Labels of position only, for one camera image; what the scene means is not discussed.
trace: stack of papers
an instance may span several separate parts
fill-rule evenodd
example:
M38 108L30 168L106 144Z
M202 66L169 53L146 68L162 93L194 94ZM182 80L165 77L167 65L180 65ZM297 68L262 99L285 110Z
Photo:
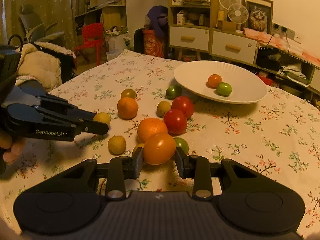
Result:
M183 5L203 5L210 6L210 0L182 0Z

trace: curtain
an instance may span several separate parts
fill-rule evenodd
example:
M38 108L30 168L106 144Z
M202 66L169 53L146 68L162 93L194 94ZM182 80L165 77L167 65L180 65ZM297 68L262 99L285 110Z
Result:
M22 4L33 5L34 11L40 16L45 26L58 22L56 26L48 30L46 35L65 31L64 46L68 49L77 46L75 16L84 12L83 0L2 0L2 6L0 6L3 15L2 28L0 28L2 44L6 44L7 38L12 34L25 36L19 19ZM12 44L17 45L18 43L12 40Z

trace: drawer handle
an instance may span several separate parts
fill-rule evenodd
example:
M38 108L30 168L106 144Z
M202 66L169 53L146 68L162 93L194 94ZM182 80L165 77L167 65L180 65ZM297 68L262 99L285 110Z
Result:
M232 52L239 53L241 51L241 47L234 46L231 44L226 45L226 50L231 50Z
M181 36L181 41L192 43L194 40L195 40L195 37Z

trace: picture frame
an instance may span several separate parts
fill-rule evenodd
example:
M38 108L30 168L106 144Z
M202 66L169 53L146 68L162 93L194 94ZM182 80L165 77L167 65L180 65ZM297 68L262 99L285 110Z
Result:
M249 12L249 19L245 22L244 27L271 34L273 1L243 0L243 5Z

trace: orange bag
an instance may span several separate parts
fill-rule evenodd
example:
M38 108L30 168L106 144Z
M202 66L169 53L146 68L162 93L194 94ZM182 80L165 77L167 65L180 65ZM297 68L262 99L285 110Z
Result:
M144 54L164 57L164 43L155 36L154 30L143 30Z

